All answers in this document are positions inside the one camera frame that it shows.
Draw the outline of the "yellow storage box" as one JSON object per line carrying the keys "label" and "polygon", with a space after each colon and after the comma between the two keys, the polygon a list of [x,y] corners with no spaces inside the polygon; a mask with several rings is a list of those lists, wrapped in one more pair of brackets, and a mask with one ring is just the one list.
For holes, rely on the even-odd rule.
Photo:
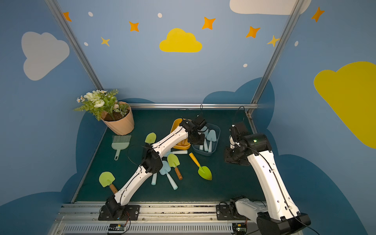
{"label": "yellow storage box", "polygon": [[[174,121],[172,128],[171,128],[171,133],[179,127],[180,123],[182,122],[182,118],[178,118]],[[173,148],[178,149],[178,150],[188,150],[191,147],[191,144],[188,142],[188,139],[184,139],[181,142],[177,143]]]}

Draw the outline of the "blue-grey storage box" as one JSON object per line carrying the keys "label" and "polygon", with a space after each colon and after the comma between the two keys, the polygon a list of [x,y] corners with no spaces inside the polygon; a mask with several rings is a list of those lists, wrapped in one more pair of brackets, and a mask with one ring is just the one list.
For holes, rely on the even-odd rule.
{"label": "blue-grey storage box", "polygon": [[194,152],[208,157],[208,156],[213,155],[217,150],[221,130],[217,125],[214,125],[214,124],[211,124],[211,123],[207,123],[206,127],[207,128],[204,129],[205,131],[207,130],[208,132],[210,132],[211,130],[214,130],[215,133],[216,133],[216,141],[212,142],[212,152],[205,151],[204,147],[203,147],[203,149],[200,149],[200,145],[192,145],[192,148],[193,148]]}

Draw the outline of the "green shovel corner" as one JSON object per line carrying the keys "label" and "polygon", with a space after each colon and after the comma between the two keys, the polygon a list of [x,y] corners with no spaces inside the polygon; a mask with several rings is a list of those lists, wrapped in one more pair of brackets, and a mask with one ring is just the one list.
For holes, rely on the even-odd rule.
{"label": "green shovel corner", "polygon": [[111,189],[112,193],[116,194],[118,192],[118,190],[115,187],[115,185],[113,184],[114,181],[115,181],[115,177],[111,172],[106,171],[106,172],[103,172],[99,176],[99,182],[100,182],[101,186],[103,188],[109,187]]}

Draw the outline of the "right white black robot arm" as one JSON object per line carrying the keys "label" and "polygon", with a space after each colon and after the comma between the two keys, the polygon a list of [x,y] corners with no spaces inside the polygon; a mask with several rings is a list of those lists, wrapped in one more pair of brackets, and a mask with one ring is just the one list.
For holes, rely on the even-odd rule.
{"label": "right white black robot arm", "polygon": [[229,141],[225,162],[252,166],[267,203],[258,208],[250,199],[237,197],[230,203],[234,213],[255,222],[262,235],[290,235],[309,227],[308,214],[300,212],[280,176],[268,138],[262,133],[251,134],[240,122],[230,127]]}

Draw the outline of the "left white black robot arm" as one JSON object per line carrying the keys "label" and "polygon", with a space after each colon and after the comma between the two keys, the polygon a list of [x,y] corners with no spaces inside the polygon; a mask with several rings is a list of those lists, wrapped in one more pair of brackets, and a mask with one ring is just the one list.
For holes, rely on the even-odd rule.
{"label": "left white black robot arm", "polygon": [[194,145],[204,143],[205,136],[201,129],[206,124],[207,122],[200,115],[193,120],[184,119],[162,140],[152,145],[147,144],[137,170],[117,193],[107,199],[105,205],[99,211],[99,220],[121,220],[126,215],[125,207],[132,196],[152,174],[162,169],[162,158],[171,148],[184,139]]}

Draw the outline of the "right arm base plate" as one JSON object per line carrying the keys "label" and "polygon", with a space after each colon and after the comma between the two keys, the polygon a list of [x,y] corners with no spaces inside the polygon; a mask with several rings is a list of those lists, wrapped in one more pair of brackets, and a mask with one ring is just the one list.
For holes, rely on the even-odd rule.
{"label": "right arm base plate", "polygon": [[217,220],[238,220],[233,203],[220,202],[216,205]]}

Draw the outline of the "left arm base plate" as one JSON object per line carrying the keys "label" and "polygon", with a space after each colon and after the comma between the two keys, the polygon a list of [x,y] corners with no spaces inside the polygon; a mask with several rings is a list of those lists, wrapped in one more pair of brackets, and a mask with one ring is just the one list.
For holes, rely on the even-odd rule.
{"label": "left arm base plate", "polygon": [[120,206],[116,209],[110,209],[104,205],[99,211],[99,221],[136,221],[139,217],[139,205]]}

